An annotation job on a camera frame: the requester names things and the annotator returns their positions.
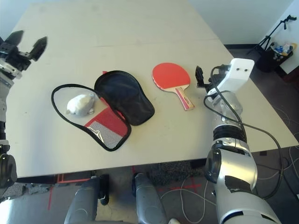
black mesh lining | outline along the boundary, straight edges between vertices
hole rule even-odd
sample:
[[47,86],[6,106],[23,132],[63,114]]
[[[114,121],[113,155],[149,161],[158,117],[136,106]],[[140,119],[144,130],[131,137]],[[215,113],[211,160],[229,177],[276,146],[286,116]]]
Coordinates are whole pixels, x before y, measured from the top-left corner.
[[150,119],[155,108],[145,96],[138,81],[125,71],[109,71],[95,82],[94,89],[109,100],[131,125]]

white table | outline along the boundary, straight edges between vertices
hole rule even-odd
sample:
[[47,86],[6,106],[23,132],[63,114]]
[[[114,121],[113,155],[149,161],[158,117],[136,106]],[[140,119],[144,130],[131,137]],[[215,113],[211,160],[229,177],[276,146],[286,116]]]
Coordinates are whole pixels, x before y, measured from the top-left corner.
[[[14,30],[25,31],[20,50],[48,36],[40,60],[15,80],[7,99],[7,139],[19,177],[205,158],[213,140],[213,113],[196,88],[195,67],[207,81],[211,68],[233,58],[186,0],[81,0],[33,4]],[[175,94],[159,90],[151,72],[161,62],[185,68],[185,112]],[[129,72],[155,107],[155,115],[133,126],[116,151],[104,150],[88,134],[63,121],[50,94],[61,84],[93,87],[102,71]],[[249,80],[237,92],[243,121],[272,133],[282,147],[297,145],[289,129]],[[246,128],[252,152],[275,149],[265,134]]]

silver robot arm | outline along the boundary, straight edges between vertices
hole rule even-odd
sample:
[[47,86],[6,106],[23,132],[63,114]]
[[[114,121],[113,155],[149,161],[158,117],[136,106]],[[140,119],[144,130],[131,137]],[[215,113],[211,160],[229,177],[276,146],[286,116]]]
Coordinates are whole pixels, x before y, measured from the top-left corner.
[[[253,61],[235,58],[228,66],[229,71],[219,74],[221,77],[217,83],[218,89],[239,117],[242,106],[233,92],[247,81],[252,67]],[[207,95],[211,96],[208,98],[211,107],[218,113],[237,120],[213,85],[203,84],[202,71],[198,68],[196,75],[198,87],[206,88]],[[218,114],[215,114],[213,121],[214,140],[206,160],[205,177],[214,184],[219,223],[280,224],[269,204],[253,194],[257,168],[241,126]]]
[[17,180],[14,157],[7,154],[10,146],[5,133],[6,98],[14,84],[13,79],[20,79],[21,72],[31,64],[30,60],[37,61],[47,45],[47,38],[44,37],[34,44],[30,52],[20,52],[17,45],[22,35],[23,31],[17,31],[5,41],[0,38],[0,200],[7,188]]

plush toy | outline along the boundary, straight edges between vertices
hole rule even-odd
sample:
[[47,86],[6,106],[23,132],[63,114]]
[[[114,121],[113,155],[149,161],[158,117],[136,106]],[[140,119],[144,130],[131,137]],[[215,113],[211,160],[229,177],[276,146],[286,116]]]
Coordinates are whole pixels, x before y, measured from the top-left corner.
[[81,94],[71,99],[67,104],[66,114],[73,114],[77,116],[85,116],[92,114],[94,102],[94,94]]

ping pong paddle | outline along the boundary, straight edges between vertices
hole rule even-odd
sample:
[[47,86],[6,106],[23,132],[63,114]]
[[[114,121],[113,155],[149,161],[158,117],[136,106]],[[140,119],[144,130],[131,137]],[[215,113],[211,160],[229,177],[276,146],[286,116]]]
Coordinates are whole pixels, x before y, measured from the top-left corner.
[[184,93],[184,90],[190,85],[190,77],[181,66],[173,63],[158,64],[153,69],[153,80],[161,90],[176,93],[185,111],[194,108]]

